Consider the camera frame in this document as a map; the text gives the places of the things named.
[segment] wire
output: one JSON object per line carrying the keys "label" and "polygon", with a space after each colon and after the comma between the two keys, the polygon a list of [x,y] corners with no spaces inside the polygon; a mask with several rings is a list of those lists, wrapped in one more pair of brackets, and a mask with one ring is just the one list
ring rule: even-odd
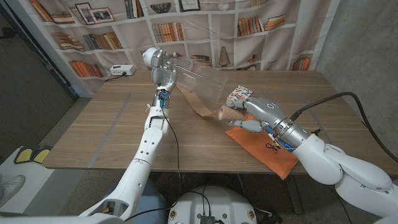
{"label": "wire", "polygon": [[307,105],[307,106],[304,106],[303,108],[297,110],[297,111],[290,117],[290,119],[291,119],[292,121],[295,121],[295,120],[301,115],[301,113],[302,113],[303,111],[305,111],[305,110],[307,110],[307,109],[310,109],[310,108],[313,107],[313,106],[319,105],[319,104],[321,104],[321,103],[327,102],[327,101],[329,101],[329,100],[333,100],[333,99],[338,98],[338,97],[341,97],[341,96],[352,96],[352,97],[354,98],[354,100],[355,100],[355,102],[356,102],[356,104],[357,104],[357,106],[358,106],[358,108],[359,108],[359,112],[361,113],[362,119],[363,119],[363,121],[365,122],[365,126],[367,127],[367,129],[369,130],[369,132],[372,134],[373,138],[376,140],[376,142],[379,144],[379,146],[384,150],[384,152],[387,153],[387,155],[389,155],[393,160],[395,160],[396,162],[398,162],[398,158],[397,158],[395,155],[393,155],[393,153],[392,153],[390,150],[388,150],[388,149],[383,145],[383,143],[380,141],[379,137],[378,137],[378,136],[376,135],[376,133],[373,131],[373,128],[372,128],[371,124],[369,123],[369,121],[368,121],[368,119],[367,119],[367,117],[366,117],[365,111],[363,110],[362,104],[361,104],[361,102],[360,102],[358,96],[355,95],[355,93],[353,93],[353,92],[343,92],[343,93],[335,94],[335,95],[333,95],[333,96],[326,97],[326,98],[324,98],[324,99],[322,99],[322,100],[318,100],[318,101],[316,101],[316,102],[314,102],[314,103],[311,103],[311,104],[309,104],[309,105]]}
{"label": "wire", "polygon": [[259,210],[260,212],[264,212],[264,213],[268,214],[270,217],[273,216],[273,214],[271,212],[267,212],[267,211],[265,211],[263,209],[256,208],[256,207],[253,207],[253,208],[256,209],[256,210]]}
{"label": "wire", "polygon": [[116,77],[116,78],[110,78],[110,79],[107,79],[107,80],[105,80],[105,81],[106,81],[106,82],[109,82],[109,81],[112,81],[112,80],[114,81],[115,79],[125,77],[126,74],[127,74],[126,72],[123,72],[121,76],[118,76],[118,77]]}
{"label": "wire", "polygon": [[[242,191],[243,191],[244,198],[246,198],[246,200],[249,201],[249,199],[246,197],[246,193],[244,192],[244,188],[243,188],[243,183],[242,183],[242,180],[241,180],[241,176],[239,176],[239,174],[236,174],[236,175],[238,175],[239,182],[241,183],[241,188],[242,188]],[[253,206],[253,208],[256,209],[256,210],[259,210],[260,212],[264,212],[264,213],[268,214],[269,217],[273,216],[273,214],[272,214],[271,212],[267,212],[267,211],[265,211],[265,210],[262,210],[262,209],[260,209],[260,208],[256,208],[256,207],[254,207],[254,206]]]}
{"label": "wire", "polygon": [[132,219],[132,218],[135,218],[135,217],[137,217],[137,216],[139,216],[139,215],[142,215],[142,214],[145,214],[145,213],[148,213],[148,212],[155,212],[155,211],[161,211],[161,210],[170,210],[171,208],[173,208],[173,207],[177,204],[178,200],[179,200],[180,197],[181,197],[181,191],[182,191],[182,178],[181,178],[181,173],[180,173],[180,147],[179,147],[179,145],[178,145],[177,135],[175,134],[172,125],[170,124],[169,120],[167,119],[166,115],[164,114],[164,110],[162,110],[162,112],[163,112],[164,118],[166,119],[167,123],[169,124],[171,130],[173,131],[173,134],[174,134],[174,137],[175,137],[175,141],[177,142],[177,169],[178,169],[178,179],[179,179],[178,198],[177,198],[176,201],[173,203],[173,205],[172,205],[171,207],[169,207],[169,208],[155,208],[155,209],[151,209],[151,210],[146,210],[146,211],[137,213],[137,214],[135,214],[135,215],[133,215],[133,216],[130,216],[129,218],[125,219],[124,222],[127,222],[128,220],[130,220],[130,219]]}
{"label": "wire", "polygon": [[[198,192],[194,192],[194,191],[191,191],[191,190],[188,191],[188,192],[190,192],[190,193],[195,193],[195,194],[199,194],[199,195],[202,196],[202,199],[203,199],[203,198],[206,199],[207,204],[209,205],[209,216],[211,216],[210,202],[209,202],[209,200],[207,199],[207,197],[206,197],[204,194],[201,194],[201,193],[198,193]],[[203,203],[203,214],[205,213],[205,206],[204,206],[204,204],[205,204],[205,203]]]}
{"label": "wire", "polygon": [[329,186],[328,186],[328,188],[329,188],[329,190],[330,190],[331,192],[333,192],[333,193],[336,195],[337,199],[340,201],[341,206],[343,206],[344,212],[346,212],[348,221],[349,221],[351,224],[353,224],[353,221],[352,221],[351,218],[349,217],[347,208],[344,206],[344,203],[343,203],[343,201],[341,200],[340,196],[339,196],[334,190],[332,190]]}
{"label": "wire", "polygon": [[[203,190],[202,190],[202,192],[201,192],[201,202],[202,202],[202,204],[203,204],[203,215],[204,215],[204,216],[205,216],[205,199],[203,199],[203,198],[204,198],[204,196],[205,196],[205,189],[206,189],[206,187],[207,187],[207,184],[205,185],[205,187],[203,188]],[[211,216],[210,204],[209,204],[209,216]]]}
{"label": "wire", "polygon": [[239,174],[236,174],[236,175],[238,175],[239,182],[241,183],[241,188],[242,188],[242,191],[243,191],[243,196],[244,196],[246,199],[248,199],[248,198],[246,197],[246,193],[244,192],[244,188],[243,188],[243,184],[242,184],[241,177],[239,176]]}

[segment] orange napkin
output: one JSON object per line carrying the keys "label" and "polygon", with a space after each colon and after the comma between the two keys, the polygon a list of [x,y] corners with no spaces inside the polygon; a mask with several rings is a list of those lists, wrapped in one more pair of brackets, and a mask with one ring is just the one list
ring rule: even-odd
{"label": "orange napkin", "polygon": [[[255,119],[251,115],[247,115],[245,121]],[[247,152],[252,154],[256,159],[274,171],[282,180],[289,174],[290,170],[299,161],[295,155],[286,149],[278,149],[274,151],[266,147],[266,144],[273,144],[273,140],[268,136],[267,132],[254,134],[243,128],[233,128],[225,132],[231,139],[234,139]]]}

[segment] bookshelf backdrop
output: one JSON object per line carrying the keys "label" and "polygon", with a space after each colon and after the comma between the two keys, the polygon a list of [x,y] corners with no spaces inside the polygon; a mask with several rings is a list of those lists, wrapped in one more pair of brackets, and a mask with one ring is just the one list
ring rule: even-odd
{"label": "bookshelf backdrop", "polygon": [[19,0],[88,91],[149,47],[226,70],[314,70],[340,0]]}

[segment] white robotic arm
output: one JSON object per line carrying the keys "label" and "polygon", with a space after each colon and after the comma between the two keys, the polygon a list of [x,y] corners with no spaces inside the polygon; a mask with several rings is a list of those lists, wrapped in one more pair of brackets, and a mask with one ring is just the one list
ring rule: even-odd
{"label": "white robotic arm", "polygon": [[145,131],[139,148],[116,188],[102,201],[84,211],[88,217],[104,210],[126,220],[136,211],[137,204],[147,182],[155,155],[162,148],[162,137],[167,135],[169,123],[169,95],[175,86],[175,68],[169,54],[151,48],[144,53],[146,64],[152,66],[152,81],[156,94],[145,122]]}
{"label": "white robotic arm", "polygon": [[325,144],[288,119],[282,110],[265,98],[249,98],[229,102],[231,108],[245,108],[260,120],[233,121],[232,125],[252,133],[267,127],[275,140],[292,151],[308,174],[317,182],[335,185],[338,194],[348,203],[380,217],[398,212],[398,187],[378,166],[348,156],[340,148]]}

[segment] clear plastic bottle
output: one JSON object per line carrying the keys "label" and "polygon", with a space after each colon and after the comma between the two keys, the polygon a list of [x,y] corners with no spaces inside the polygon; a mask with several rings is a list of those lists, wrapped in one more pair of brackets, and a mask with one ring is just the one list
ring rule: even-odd
{"label": "clear plastic bottle", "polygon": [[223,93],[228,75],[187,57],[175,59],[177,84],[199,97],[217,102]]}

